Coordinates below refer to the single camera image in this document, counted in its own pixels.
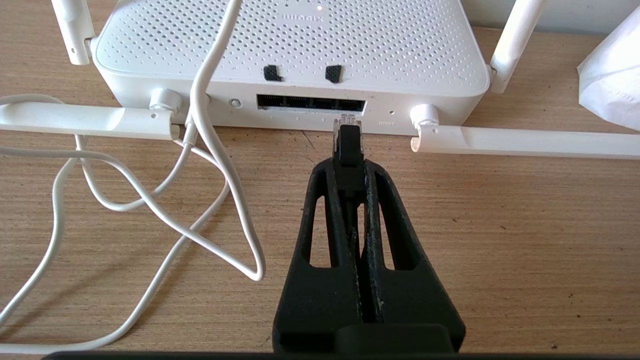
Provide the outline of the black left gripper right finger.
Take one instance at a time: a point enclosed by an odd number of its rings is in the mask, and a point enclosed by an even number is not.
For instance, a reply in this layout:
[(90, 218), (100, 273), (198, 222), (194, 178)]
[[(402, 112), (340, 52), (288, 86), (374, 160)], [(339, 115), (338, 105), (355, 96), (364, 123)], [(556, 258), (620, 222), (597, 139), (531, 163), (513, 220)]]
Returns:
[(432, 267), (402, 198), (365, 161), (365, 240), (358, 262), (363, 321), (374, 345), (398, 353), (457, 353), (466, 326)]

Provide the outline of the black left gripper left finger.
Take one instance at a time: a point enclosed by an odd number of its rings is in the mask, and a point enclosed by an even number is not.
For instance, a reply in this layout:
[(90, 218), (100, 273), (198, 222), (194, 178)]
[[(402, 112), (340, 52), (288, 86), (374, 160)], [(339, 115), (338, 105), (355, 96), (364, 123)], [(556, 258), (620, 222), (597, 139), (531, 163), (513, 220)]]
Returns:
[[(311, 265), (318, 199), (325, 201), (330, 267)], [(290, 267), (272, 326), (275, 353), (333, 353), (338, 330), (362, 320), (354, 246), (331, 159), (311, 171)]]

